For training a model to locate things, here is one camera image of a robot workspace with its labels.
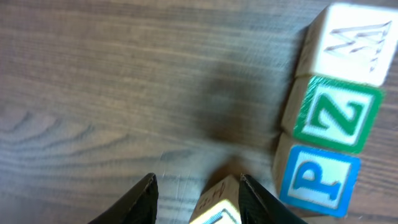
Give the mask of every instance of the blue and white block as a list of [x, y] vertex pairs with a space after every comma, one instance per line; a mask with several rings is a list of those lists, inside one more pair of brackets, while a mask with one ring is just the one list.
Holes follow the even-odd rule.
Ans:
[[335, 217], [346, 215], [361, 160], [280, 138], [272, 173], [279, 199]]

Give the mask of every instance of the green border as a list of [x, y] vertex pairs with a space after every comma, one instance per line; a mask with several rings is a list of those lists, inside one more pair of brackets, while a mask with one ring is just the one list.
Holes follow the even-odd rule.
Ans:
[[[338, 88], [344, 88], [349, 90], [354, 90], [370, 95], [374, 95], [374, 100], [370, 105], [369, 113], [365, 117], [365, 124], [360, 131], [359, 138], [356, 141], [356, 144], [353, 146], [349, 146], [347, 144], [338, 143], [335, 141], [331, 141], [328, 139], [323, 139], [318, 136], [312, 136], [309, 134], [305, 134], [302, 132], [305, 126], [305, 120], [308, 115], [308, 111], [311, 106], [311, 102], [314, 100], [315, 90], [319, 84], [327, 84], [330, 86], [336, 86]], [[303, 141], [312, 142], [314, 144], [318, 144], [320, 146], [329, 147], [332, 149], [337, 149], [339, 151], [347, 151], [351, 153], [360, 153], [363, 150], [365, 142], [371, 132], [374, 120], [376, 119], [377, 113], [379, 112], [379, 108], [384, 98], [384, 92], [378, 88], [373, 88], [370, 86], [364, 86], [349, 82], [344, 82], [332, 78], [326, 77], [312, 77], [308, 83], [307, 92], [303, 99], [303, 103], [301, 105], [300, 112], [298, 114], [296, 124], [293, 130], [293, 137], [297, 139], [301, 139]]]

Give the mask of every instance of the blue letter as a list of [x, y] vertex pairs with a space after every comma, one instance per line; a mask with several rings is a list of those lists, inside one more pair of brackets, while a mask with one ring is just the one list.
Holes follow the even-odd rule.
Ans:
[[[313, 172], [313, 180], [304, 179], [304, 173], [308, 170]], [[329, 195], [330, 200], [336, 200], [341, 183], [336, 182], [332, 185], [326, 185], [322, 184], [321, 180], [322, 168], [314, 162], [306, 162], [298, 168], [293, 184], [293, 189], [305, 187], [307, 189], [326, 193]]]

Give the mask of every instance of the wood grain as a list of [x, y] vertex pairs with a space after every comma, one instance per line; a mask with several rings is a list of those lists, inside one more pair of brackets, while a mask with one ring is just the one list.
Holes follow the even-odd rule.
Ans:
[[[2, 223], [86, 223], [148, 172], [158, 223], [187, 223], [229, 173], [274, 191], [280, 113], [329, 3], [0, 0]], [[398, 223], [397, 84], [395, 58], [341, 223]]]

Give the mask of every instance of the blue border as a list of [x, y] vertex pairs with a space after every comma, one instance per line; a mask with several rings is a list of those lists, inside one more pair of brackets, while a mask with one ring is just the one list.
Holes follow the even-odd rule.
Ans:
[[[296, 165], [297, 158], [300, 152], [308, 152], [317, 156], [336, 159], [338, 161], [343, 161], [343, 162], [349, 162], [351, 164], [351, 170], [348, 174], [347, 181], [343, 186], [344, 190], [343, 193], [341, 194], [340, 204], [338, 205], [337, 209], [324, 207], [322, 205], [318, 205], [312, 202], [308, 202], [306, 200], [301, 200], [287, 195], [287, 192], [289, 190], [289, 185], [293, 178], [294, 167]], [[293, 146], [290, 152], [289, 160], [287, 162], [286, 171], [282, 181], [282, 188], [280, 190], [279, 198], [281, 199], [281, 201], [291, 205], [295, 205], [297, 207], [310, 209], [316, 212], [333, 215], [336, 217], [343, 217], [347, 213], [349, 201], [351, 199], [351, 195], [353, 193], [354, 185], [358, 177], [360, 168], [361, 168], [361, 159], [356, 157], [351, 157], [335, 152], [328, 152], [308, 146]]]

